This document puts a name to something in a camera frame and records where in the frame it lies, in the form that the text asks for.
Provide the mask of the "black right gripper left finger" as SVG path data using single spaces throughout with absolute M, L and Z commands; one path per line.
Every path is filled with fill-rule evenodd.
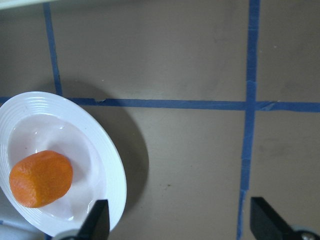
M 77 240 L 107 240 L 110 233 L 109 203 L 97 200 L 76 235 Z

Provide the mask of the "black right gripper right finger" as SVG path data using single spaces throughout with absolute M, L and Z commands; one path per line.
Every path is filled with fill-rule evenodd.
M 250 230 L 256 240 L 318 240 L 320 235 L 291 227 L 263 197 L 250 199 Z

